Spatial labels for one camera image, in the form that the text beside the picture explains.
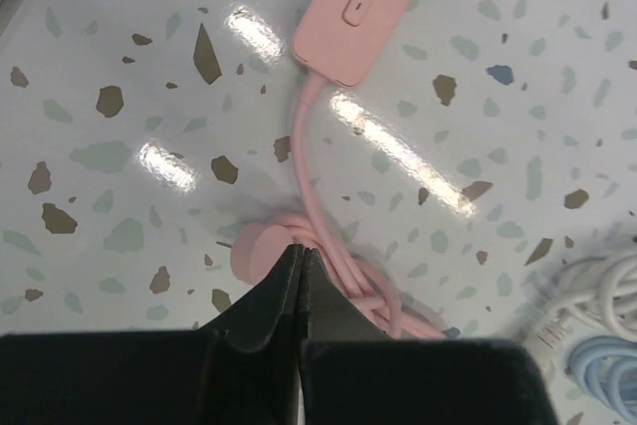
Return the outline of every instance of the white cable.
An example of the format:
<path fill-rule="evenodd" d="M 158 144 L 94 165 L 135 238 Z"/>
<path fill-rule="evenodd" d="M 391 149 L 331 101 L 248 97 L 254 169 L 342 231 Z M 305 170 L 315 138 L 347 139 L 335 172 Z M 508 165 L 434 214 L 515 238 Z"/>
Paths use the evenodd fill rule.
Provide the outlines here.
<path fill-rule="evenodd" d="M 557 282 L 556 298 L 545 307 L 547 322 L 524 343 L 544 379 L 552 380 L 552 360 L 571 318 L 637 342 L 637 249 L 590 258 L 568 268 Z"/>

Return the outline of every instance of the power socket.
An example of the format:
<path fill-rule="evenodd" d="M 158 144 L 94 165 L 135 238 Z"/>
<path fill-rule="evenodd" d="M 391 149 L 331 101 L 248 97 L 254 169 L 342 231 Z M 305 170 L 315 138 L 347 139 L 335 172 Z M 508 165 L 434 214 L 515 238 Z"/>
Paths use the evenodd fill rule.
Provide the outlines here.
<path fill-rule="evenodd" d="M 410 0 L 313 0 L 293 40 L 293 54 L 343 87 L 360 84 Z"/>

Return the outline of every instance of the pink cable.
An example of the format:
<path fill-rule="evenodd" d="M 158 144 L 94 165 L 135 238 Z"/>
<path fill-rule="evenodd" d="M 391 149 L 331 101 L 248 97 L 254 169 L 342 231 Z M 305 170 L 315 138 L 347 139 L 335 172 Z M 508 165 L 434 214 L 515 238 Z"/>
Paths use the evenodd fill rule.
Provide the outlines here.
<path fill-rule="evenodd" d="M 306 247 L 318 249 L 329 277 L 340 291 L 376 326 L 399 338 L 403 330 L 420 338 L 442 338 L 444 334 L 429 323 L 402 311 L 398 294 L 385 276 L 367 263 L 354 260 L 325 225 L 313 193 L 304 155 L 304 130 L 310 107 L 317 101 L 327 80 L 310 71 L 295 111 L 291 151 L 297 184 L 308 217 L 287 215 L 275 223 L 288 228 Z"/>

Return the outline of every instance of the pink power cord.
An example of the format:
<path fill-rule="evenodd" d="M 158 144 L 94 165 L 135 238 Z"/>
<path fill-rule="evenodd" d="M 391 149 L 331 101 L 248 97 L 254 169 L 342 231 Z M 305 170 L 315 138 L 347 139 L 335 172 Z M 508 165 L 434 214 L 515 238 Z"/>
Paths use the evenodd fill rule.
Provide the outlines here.
<path fill-rule="evenodd" d="M 306 216 L 285 215 L 271 226 L 249 225 L 233 246 L 231 264 L 235 276 L 246 282 L 263 279 L 292 242 L 318 249 L 329 278 L 336 287 L 376 326 L 391 337 L 406 330 L 419 338 L 443 338 L 428 322 L 402 311 L 398 294 L 385 276 L 367 263 L 357 261 L 325 225 L 313 193 L 304 155 L 304 130 L 310 107 L 315 104 L 327 80 L 310 71 L 299 96 L 292 127 L 292 157 Z"/>

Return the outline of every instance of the white speckled surface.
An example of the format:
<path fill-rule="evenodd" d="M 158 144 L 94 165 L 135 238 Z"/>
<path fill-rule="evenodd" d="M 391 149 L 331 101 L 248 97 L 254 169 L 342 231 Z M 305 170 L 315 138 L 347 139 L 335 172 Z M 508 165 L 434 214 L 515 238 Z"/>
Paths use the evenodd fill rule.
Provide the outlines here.
<path fill-rule="evenodd" d="M 300 208 L 275 142 L 309 1 L 23 0 L 0 36 L 0 330 L 191 327 L 245 293 L 217 242 Z M 562 261 L 637 236 L 636 6 L 413 0 L 367 82 L 315 109 L 333 229 L 463 335 L 522 327 Z M 617 420 L 551 393 L 564 423 Z"/>

